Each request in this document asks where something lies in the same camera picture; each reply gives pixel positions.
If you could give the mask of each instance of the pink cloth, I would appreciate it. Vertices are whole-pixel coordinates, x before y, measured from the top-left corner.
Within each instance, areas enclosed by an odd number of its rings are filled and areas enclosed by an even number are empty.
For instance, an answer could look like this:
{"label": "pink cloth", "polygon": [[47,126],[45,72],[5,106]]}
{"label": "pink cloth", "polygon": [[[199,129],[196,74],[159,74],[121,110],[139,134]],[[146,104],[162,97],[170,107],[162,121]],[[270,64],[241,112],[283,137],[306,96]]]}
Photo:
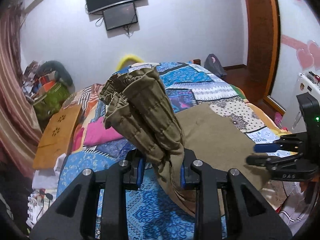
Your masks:
{"label": "pink cloth", "polygon": [[103,117],[100,117],[96,122],[88,124],[84,138],[85,146],[95,146],[123,138],[113,127],[105,129],[102,121]]}
{"label": "pink cloth", "polygon": [[278,126],[282,120],[282,115],[279,112],[275,114],[275,124]]}
{"label": "pink cloth", "polygon": [[81,147],[81,141],[83,136],[84,128],[82,127],[78,133],[74,136],[72,151],[76,151]]}

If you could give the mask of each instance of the cable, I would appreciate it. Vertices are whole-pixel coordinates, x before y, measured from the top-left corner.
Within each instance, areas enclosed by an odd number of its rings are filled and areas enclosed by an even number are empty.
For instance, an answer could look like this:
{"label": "cable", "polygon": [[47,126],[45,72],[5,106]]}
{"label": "cable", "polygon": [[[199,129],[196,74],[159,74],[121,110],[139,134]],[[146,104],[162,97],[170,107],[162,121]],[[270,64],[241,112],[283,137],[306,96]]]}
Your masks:
{"label": "cable", "polygon": [[[84,5],[84,9],[85,9],[85,13],[86,13],[86,14],[89,14],[88,5],[87,5],[87,4]],[[93,14],[93,15],[99,15],[99,16],[100,16],[100,15],[103,15],[102,13],[92,13],[92,14]]]}
{"label": "cable", "polygon": [[39,212],[39,214],[37,215],[37,218],[36,218],[36,221],[38,222],[38,217],[39,217],[39,215],[40,215],[40,213],[41,213],[41,211],[43,210],[43,208],[44,208],[44,200],[42,199],[42,203],[43,203],[43,205],[42,205],[42,209],[40,210],[40,212]]}
{"label": "cable", "polygon": [[103,19],[103,16],[101,16],[101,17],[99,18],[99,20],[96,21],[96,23],[95,23],[95,26],[96,26],[96,27],[100,27],[100,26],[102,25],[103,20],[101,21],[101,19]]}
{"label": "cable", "polygon": [[125,26],[123,26],[123,29],[125,30],[125,32],[127,33],[127,36],[130,38],[130,27],[131,27],[131,25],[132,25],[132,22],[133,22],[133,20],[134,20],[134,18],[137,16],[137,11],[134,13],[134,16],[133,16],[133,18],[132,18],[132,20],[131,20],[131,22],[129,23],[129,24],[127,24],[127,25],[125,25]]}
{"label": "cable", "polygon": [[283,187],[283,191],[284,191],[284,193],[285,193],[285,196],[288,197],[287,192],[285,191],[285,188],[284,188],[284,183],[283,183],[283,181],[282,181],[282,187]]}

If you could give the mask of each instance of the blue patterned bedsheet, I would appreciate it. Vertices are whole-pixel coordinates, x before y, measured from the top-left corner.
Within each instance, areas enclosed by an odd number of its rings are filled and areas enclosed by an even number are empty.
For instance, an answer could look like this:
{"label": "blue patterned bedsheet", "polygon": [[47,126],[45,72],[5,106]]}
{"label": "blue patterned bedsheet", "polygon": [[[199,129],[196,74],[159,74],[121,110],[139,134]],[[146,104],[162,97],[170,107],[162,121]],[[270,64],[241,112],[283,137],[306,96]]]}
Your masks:
{"label": "blue patterned bedsheet", "polygon": [[[120,73],[146,67],[129,66]],[[255,143],[268,143],[278,139],[252,112],[233,88],[205,68],[179,62],[160,63],[157,66],[174,112],[208,102],[222,116],[229,116],[234,125]],[[126,139],[85,149],[68,157],[61,173],[57,197],[85,168],[94,171],[107,169],[125,158],[133,149]],[[270,155],[287,156],[286,151]],[[100,237],[100,217],[103,190],[100,192],[96,237]],[[126,192],[128,235],[130,240],[193,239],[194,218],[181,210],[162,190],[153,169],[147,169],[138,191]],[[226,237],[224,217],[221,218],[223,236]]]}

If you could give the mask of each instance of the beige cloth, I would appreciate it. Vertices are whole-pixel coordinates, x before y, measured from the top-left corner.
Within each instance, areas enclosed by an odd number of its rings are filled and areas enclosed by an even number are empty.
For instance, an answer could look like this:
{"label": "beige cloth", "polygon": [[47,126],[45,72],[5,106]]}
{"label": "beige cloth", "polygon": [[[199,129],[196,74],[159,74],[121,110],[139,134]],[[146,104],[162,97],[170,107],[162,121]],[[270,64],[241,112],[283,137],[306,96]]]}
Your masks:
{"label": "beige cloth", "polygon": [[113,75],[100,100],[108,104],[105,128],[112,126],[147,156],[161,187],[189,214],[195,214],[196,194],[180,187],[184,148],[216,169],[238,168],[258,189],[264,184],[244,166],[254,143],[206,103],[175,115],[156,68]]}
{"label": "beige cloth", "polygon": [[[268,182],[270,176],[265,168],[246,164],[245,159],[253,155],[255,143],[239,131],[229,117],[216,114],[207,103],[176,115],[184,131],[185,148],[193,150],[197,159],[218,170],[238,169],[258,190]],[[220,194],[219,202],[224,214]]]}

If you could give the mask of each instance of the green bag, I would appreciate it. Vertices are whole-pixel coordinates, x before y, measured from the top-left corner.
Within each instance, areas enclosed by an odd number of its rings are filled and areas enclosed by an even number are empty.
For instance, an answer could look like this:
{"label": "green bag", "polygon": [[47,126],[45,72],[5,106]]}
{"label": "green bag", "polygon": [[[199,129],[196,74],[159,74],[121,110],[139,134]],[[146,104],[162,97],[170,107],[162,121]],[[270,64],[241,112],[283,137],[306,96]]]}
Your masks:
{"label": "green bag", "polygon": [[40,121],[49,119],[59,112],[63,102],[70,96],[68,89],[57,82],[48,92],[33,103],[36,116]]}

